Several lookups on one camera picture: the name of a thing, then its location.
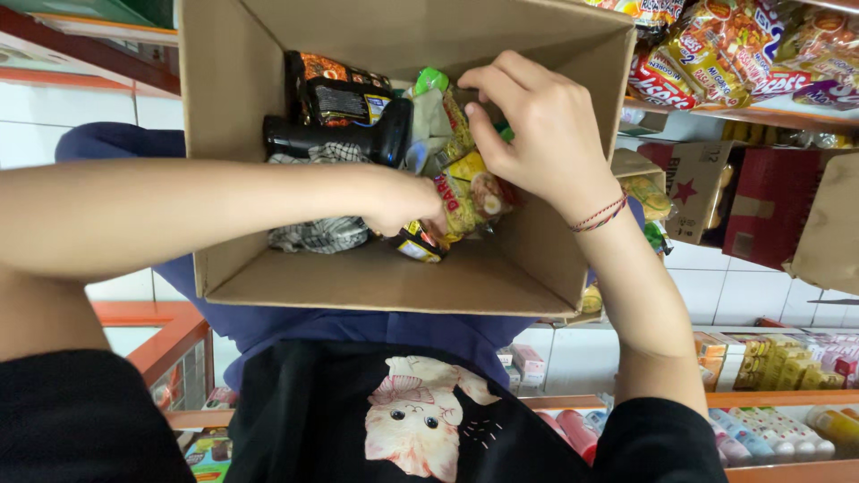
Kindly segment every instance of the black shirt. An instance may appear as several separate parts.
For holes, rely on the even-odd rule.
[[[193,481],[133,366],[69,351],[0,364],[3,481]],[[367,342],[251,358],[227,481],[727,481],[710,425],[675,402],[610,415],[594,468],[468,361]]]

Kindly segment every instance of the cat print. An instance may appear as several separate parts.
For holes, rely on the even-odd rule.
[[[388,376],[367,398],[364,419],[368,460],[389,460],[406,474],[446,483],[456,481],[460,457],[462,406],[454,388],[481,406],[501,398],[489,394],[486,380],[458,365],[433,358],[389,358]]]

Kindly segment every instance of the black sleeve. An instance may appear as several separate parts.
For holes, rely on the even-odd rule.
[[[594,472],[598,481],[728,481],[707,420],[659,398],[632,399],[615,407],[597,445]]]
[[[0,364],[3,481],[181,481],[191,470],[143,378],[105,351]]]

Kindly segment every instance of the blue pants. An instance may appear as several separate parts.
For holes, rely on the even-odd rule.
[[[93,123],[63,135],[56,152],[57,162],[126,157],[185,157],[184,133],[151,131],[120,123]],[[190,254],[152,268],[197,307],[218,335],[236,343],[242,355],[224,374],[224,380],[235,390],[241,385],[244,362],[282,339],[432,346],[472,360],[506,387],[507,374],[498,363],[495,350],[509,345],[518,333],[536,321],[508,316],[221,305],[196,297]]]

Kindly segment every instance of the checkered cloth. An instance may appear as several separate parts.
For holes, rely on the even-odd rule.
[[[276,154],[269,163],[316,164],[335,162],[369,162],[355,144],[325,143],[308,152],[310,158]],[[282,226],[269,231],[269,246],[284,252],[301,250],[317,254],[335,254],[357,247],[369,238],[369,229],[361,217],[322,218],[311,222]]]

